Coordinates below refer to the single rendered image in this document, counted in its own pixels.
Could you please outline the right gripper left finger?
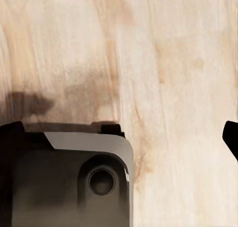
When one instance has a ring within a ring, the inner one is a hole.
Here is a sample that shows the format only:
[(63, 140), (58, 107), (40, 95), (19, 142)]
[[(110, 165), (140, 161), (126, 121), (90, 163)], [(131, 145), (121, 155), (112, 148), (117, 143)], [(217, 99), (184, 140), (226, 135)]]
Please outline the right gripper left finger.
[(0, 126), (0, 180), (26, 140), (21, 121)]

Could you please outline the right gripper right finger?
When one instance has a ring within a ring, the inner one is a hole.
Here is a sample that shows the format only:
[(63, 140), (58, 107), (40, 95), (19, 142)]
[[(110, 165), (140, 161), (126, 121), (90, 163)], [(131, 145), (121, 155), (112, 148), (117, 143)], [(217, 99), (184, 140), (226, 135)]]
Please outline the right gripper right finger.
[(238, 160), (238, 123), (228, 120), (225, 124), (222, 138)]

